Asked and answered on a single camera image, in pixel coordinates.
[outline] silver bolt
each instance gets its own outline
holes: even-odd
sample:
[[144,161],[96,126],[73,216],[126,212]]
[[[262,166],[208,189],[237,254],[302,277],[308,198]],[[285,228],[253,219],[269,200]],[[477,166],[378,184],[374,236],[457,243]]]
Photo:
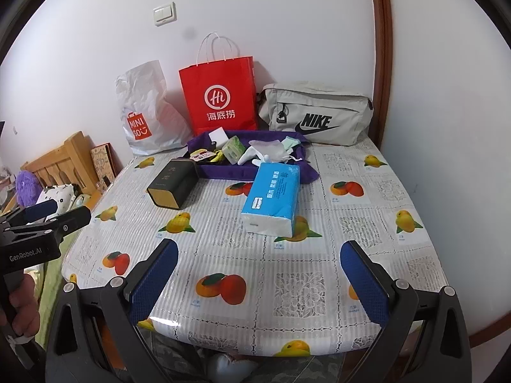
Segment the silver bolt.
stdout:
[[454,294],[456,293],[456,292],[455,292],[455,290],[454,290],[454,288],[453,288],[453,287],[451,287],[451,286],[446,286],[446,287],[444,288],[444,292],[445,292],[447,295],[449,295],[450,297],[453,297],[453,296],[454,296]]
[[404,279],[398,279],[395,282],[395,286],[397,286],[399,289],[408,289],[410,284],[407,281],[405,281]]
[[73,289],[75,289],[75,284],[72,282],[68,282],[66,285],[64,285],[64,292],[71,292]]
[[112,280],[110,281],[110,286],[112,288],[117,288],[118,286],[121,286],[124,282],[124,279],[122,278],[122,276],[116,276],[115,278],[112,278]]

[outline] blue gripper pad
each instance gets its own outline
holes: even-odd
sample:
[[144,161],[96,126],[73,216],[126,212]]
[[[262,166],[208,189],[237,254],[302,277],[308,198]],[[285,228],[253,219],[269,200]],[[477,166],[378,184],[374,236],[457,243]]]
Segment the blue gripper pad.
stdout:
[[[139,321],[149,317],[154,304],[177,265],[178,256],[177,244],[173,240],[163,239],[147,260],[137,264],[137,266],[139,264],[144,267],[145,265],[149,266],[145,267],[145,275],[142,276],[130,293],[128,317],[132,325],[136,325]],[[136,274],[134,271],[137,266],[127,276],[128,283],[131,274]]]
[[53,199],[25,208],[24,218],[27,223],[33,223],[57,211],[57,202]]
[[369,319],[383,328],[389,318],[388,296],[349,242],[341,247],[341,267]]

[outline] camouflage pants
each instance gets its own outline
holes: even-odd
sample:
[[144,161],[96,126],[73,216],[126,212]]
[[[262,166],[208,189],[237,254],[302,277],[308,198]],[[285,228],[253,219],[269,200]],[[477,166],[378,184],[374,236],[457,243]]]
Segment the camouflage pants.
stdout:
[[[206,364],[217,351],[195,347],[153,332],[142,335],[174,382],[210,383],[206,377]],[[334,383],[339,379],[344,354],[254,357],[253,360],[260,366],[243,383]]]

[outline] blue tissue package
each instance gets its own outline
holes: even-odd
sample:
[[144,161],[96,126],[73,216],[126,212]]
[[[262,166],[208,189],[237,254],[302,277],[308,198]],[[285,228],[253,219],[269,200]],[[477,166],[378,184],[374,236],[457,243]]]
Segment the blue tissue package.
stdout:
[[292,237],[299,186],[297,165],[262,163],[241,211],[245,230]]

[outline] white patterned pillow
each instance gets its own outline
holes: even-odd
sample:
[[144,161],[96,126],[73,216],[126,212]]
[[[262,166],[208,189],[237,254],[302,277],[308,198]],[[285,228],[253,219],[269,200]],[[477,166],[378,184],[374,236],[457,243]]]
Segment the white patterned pillow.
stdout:
[[49,215],[46,220],[67,212],[72,203],[75,201],[75,188],[72,184],[64,184],[62,186],[45,187],[39,195],[37,203],[45,202],[46,200],[53,199],[57,202],[57,211]]

